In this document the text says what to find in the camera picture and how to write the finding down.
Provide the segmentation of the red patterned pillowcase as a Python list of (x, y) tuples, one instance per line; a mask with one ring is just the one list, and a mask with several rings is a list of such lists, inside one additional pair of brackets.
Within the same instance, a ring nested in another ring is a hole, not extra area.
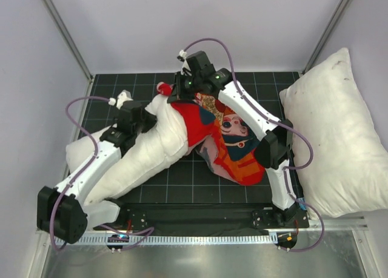
[(160, 82), (156, 90), (157, 130), (169, 154), (179, 159), (196, 150), (220, 177), (244, 186), (262, 181), (265, 169), (253, 154), (258, 139), (237, 113), (201, 93), (192, 101), (169, 104), (172, 86)]

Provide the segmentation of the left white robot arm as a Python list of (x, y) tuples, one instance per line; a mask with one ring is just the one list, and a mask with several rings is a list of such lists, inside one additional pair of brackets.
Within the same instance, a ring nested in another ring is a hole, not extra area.
[(92, 153), (66, 179), (50, 188), (44, 186), (37, 196), (36, 225), (65, 243), (76, 243), (85, 231), (109, 224), (121, 230), (128, 223), (122, 203), (107, 199), (94, 205), (85, 200), (98, 181), (131, 149), (141, 133), (156, 124), (154, 114), (137, 101), (124, 101), (115, 124), (99, 139), (92, 139)]

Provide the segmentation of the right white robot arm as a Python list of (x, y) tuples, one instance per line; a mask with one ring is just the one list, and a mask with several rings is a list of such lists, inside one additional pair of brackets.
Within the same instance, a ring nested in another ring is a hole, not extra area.
[(260, 106), (236, 80), (233, 68), (216, 70), (204, 51), (188, 55), (181, 50), (178, 60), (182, 68), (175, 74), (169, 103), (193, 102), (197, 94), (213, 96), (231, 108), (255, 134), (258, 145), (254, 158), (266, 169), (269, 178), (273, 220), (288, 227), (298, 210), (290, 180), (290, 149), (295, 132), (289, 120), (280, 120)]

